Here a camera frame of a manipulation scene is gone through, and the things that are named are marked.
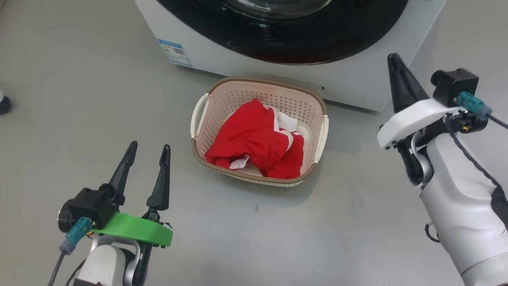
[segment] basket rim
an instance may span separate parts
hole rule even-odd
[[[311,90],[308,90],[308,89],[304,89],[304,88],[295,86],[295,85],[281,83],[281,82],[277,82],[277,81],[273,81],[273,80],[246,78],[246,77],[237,77],[237,76],[226,77],[226,78],[223,78],[223,79],[219,80],[218,82],[216,82],[214,84],[214,86],[212,86],[210,88],[210,91],[208,92],[208,94],[213,95],[213,91],[217,87],[219,87],[220,85],[222,85],[224,83],[230,82],[230,81],[241,81],[241,82],[271,84],[271,85],[275,85],[275,86],[278,86],[278,87],[281,87],[281,88],[287,88],[287,89],[292,89],[292,90],[295,90],[295,91],[306,93],[306,94],[312,96],[315,100],[318,101],[318,103],[320,104],[321,109],[323,111],[323,115],[324,116],[328,115],[327,109],[326,109],[326,104],[325,104],[324,100],[320,96],[318,96],[315,92],[313,92]],[[229,175],[232,175],[232,176],[235,176],[235,177],[240,177],[240,178],[243,178],[243,179],[249,179],[249,180],[252,180],[252,181],[259,181],[259,182],[264,182],[264,183],[286,184],[286,185],[295,184],[295,183],[298,183],[298,182],[301,182],[301,181],[307,179],[307,177],[310,175],[310,173],[312,173],[315,170],[316,166],[317,166],[317,163],[312,163],[310,168],[304,174],[302,174],[299,177],[296,177],[294,179],[277,179],[277,178],[259,177],[259,176],[254,176],[254,175],[248,175],[248,174],[240,173],[240,172],[237,172],[235,170],[226,169],[226,168],[219,167],[217,165],[209,163],[205,159],[201,158],[201,156],[199,155],[198,149],[196,147],[196,139],[195,138],[191,138],[191,147],[192,147],[192,151],[193,151],[194,156],[196,157],[196,159],[202,165],[204,165],[204,166],[206,166],[206,167],[208,167],[210,169],[213,169],[213,170],[221,172],[221,173],[229,174]]]

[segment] white handle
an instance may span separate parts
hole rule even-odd
[[[319,134],[319,141],[317,142],[317,151],[314,156],[314,163],[318,163],[325,149],[326,139],[328,138],[328,115],[323,116],[323,122],[321,123],[321,131]]]
[[[198,100],[198,103],[196,103],[196,107],[194,107],[194,112],[192,113],[192,118],[190,119],[190,137],[191,138],[196,138],[196,136],[199,135],[199,131],[201,130],[201,125],[203,125],[203,120],[205,119],[205,113],[206,113],[206,109],[208,109],[208,97],[211,96],[207,93],[205,93],[205,95],[203,95],[199,100]],[[196,129],[196,119],[198,117],[198,113],[199,113],[199,110],[201,109],[201,107],[203,106],[203,103],[205,103],[205,108],[203,109],[203,112],[201,113],[201,118],[199,119],[199,125],[198,125],[198,128]]]

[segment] teal connector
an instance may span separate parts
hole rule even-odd
[[[475,97],[470,92],[461,92],[457,99],[457,104],[464,107],[470,113],[478,116],[480,119],[487,119],[487,115],[492,113],[492,109],[485,105],[478,97]]]
[[[87,217],[81,217],[78,222],[65,235],[66,240],[60,245],[59,249],[66,255],[70,255],[78,242],[91,231],[92,220]]]

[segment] red and white garment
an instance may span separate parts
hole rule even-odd
[[[297,119],[254,99],[224,122],[205,157],[227,169],[250,163],[265,177],[293,179],[300,176],[303,143]]]

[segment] floor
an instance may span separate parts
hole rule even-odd
[[[414,64],[430,75],[464,67],[477,94],[508,120],[508,2],[449,0]],[[395,151],[378,148],[387,114],[330,106],[315,173],[292,189],[263,187],[201,166],[190,148],[192,109],[219,76],[171,65],[133,1],[17,0],[0,12],[2,285],[45,285],[64,235],[62,204],[110,179],[139,142],[122,212],[142,215],[164,144],[173,150],[173,244],[152,253],[146,285],[461,285],[447,253],[424,234],[428,216]],[[498,180],[508,132],[467,136]],[[86,257],[64,260],[63,285]]]

